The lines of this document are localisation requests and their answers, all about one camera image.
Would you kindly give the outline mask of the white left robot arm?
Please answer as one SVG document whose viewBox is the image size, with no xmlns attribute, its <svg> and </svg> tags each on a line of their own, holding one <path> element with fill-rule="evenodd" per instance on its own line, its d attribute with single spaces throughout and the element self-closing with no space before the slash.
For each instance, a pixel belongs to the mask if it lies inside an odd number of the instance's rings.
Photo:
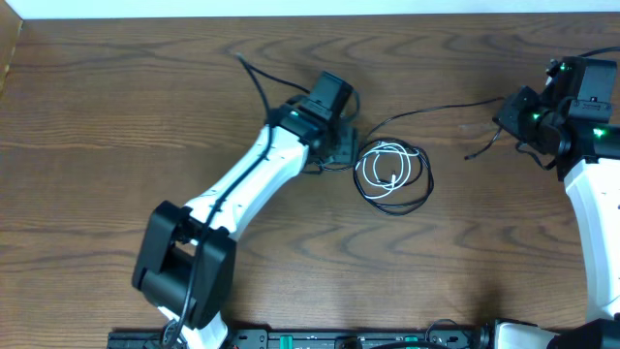
<svg viewBox="0 0 620 349">
<path fill-rule="evenodd" d="M 340 107 L 289 102 L 270 111 L 248 152 L 183 206 L 161 202 L 149 216 L 132 285 L 169 321 L 157 348 L 218 348 L 221 309 L 233 285 L 236 245 L 251 220 L 312 162 L 354 159 L 357 130 Z"/>
</svg>

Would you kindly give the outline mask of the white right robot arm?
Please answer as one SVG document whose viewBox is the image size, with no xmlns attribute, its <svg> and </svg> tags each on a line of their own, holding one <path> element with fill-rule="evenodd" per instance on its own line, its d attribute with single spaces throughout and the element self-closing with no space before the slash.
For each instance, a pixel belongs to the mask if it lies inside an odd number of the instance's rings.
<svg viewBox="0 0 620 349">
<path fill-rule="evenodd" d="M 497 321 L 491 348 L 616 348 L 619 345 L 619 128 L 610 124 L 617 64 L 597 51 L 553 60 L 542 92 L 510 95 L 494 122 L 516 138 L 516 150 L 563 182 L 576 217 L 587 282 L 583 325 L 554 332 Z"/>
</svg>

